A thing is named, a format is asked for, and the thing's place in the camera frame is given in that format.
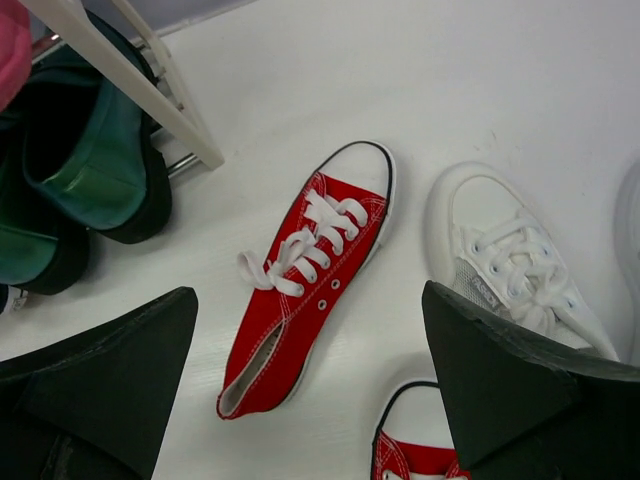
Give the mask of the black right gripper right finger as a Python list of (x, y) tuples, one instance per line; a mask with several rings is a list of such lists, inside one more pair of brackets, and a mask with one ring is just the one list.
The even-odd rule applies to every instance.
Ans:
[(426, 336), (475, 479), (636, 479), (639, 370), (512, 324), (429, 281)]

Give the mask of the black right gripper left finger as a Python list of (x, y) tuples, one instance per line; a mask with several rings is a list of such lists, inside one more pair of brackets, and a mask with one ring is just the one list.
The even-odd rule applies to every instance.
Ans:
[(198, 299), (176, 288), (1, 364), (4, 479), (152, 477)]

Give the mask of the red canvas sneaker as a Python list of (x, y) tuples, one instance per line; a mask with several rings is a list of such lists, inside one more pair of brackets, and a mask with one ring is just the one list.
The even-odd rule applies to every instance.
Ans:
[(239, 254), (253, 292), (217, 399), (221, 419), (271, 411), (293, 394), (332, 309), (389, 231), (396, 180), (388, 148), (351, 142), (307, 179), (266, 256)]
[(451, 438), (439, 385), (412, 380), (382, 410), (371, 446), (371, 480), (469, 479)]

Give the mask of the white sneaker under arm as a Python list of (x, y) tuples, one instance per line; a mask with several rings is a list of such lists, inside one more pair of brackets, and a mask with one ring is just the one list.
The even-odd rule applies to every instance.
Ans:
[(618, 265), (631, 296), (631, 361), (639, 364), (639, 161), (625, 173), (616, 198), (613, 241)]

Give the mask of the teal suede shoe left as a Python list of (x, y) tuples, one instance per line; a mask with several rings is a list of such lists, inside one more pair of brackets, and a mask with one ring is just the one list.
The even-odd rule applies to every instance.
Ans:
[(23, 146), (22, 127), (1, 131), (1, 282), (56, 295), (87, 270), (90, 237), (28, 185)]

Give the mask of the teal suede shoe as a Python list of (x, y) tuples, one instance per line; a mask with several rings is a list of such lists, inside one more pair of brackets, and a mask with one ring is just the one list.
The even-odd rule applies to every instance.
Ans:
[(90, 237), (28, 185), (23, 146), (22, 127), (1, 131), (1, 282), (56, 295), (87, 270)]
[(73, 48), (39, 62), (21, 162), (27, 183), (63, 214), (123, 243), (160, 233), (172, 211), (150, 116)]

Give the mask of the teal suede shoe right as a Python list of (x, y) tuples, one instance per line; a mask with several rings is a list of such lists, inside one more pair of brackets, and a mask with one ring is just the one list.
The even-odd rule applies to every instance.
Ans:
[(172, 211), (150, 116), (73, 48), (39, 62), (21, 162), (27, 183), (63, 214), (123, 243), (160, 233)]

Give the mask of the cream metal shoe shelf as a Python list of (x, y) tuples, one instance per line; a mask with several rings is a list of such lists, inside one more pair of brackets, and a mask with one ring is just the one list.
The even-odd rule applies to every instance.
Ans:
[(59, 47), (70, 46), (188, 149), (187, 156), (168, 168), (169, 175), (181, 173), (197, 161), (210, 170), (224, 164), (224, 157), (209, 134), (170, 51), (130, 2), (114, 1), (112, 5), (137, 31), (145, 49), (151, 53), (160, 79), (167, 84), (167, 93), (159, 90), (100, 33), (87, 17), (82, 2), (24, 1), (22, 5), (58, 36), (34, 56), (33, 63)]

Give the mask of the white fashion sneaker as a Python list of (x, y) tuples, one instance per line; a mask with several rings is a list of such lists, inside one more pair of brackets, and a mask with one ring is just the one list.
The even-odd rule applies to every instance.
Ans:
[(570, 348), (618, 360), (548, 231), (494, 168), (464, 162), (435, 180), (425, 250), (432, 279), (472, 303)]

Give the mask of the pink patterned slipper right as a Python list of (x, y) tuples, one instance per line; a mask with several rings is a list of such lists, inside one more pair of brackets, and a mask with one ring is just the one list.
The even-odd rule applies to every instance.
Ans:
[(32, 35), (29, 12), (19, 1), (1, 0), (0, 9), (0, 104), (4, 110), (29, 77)]

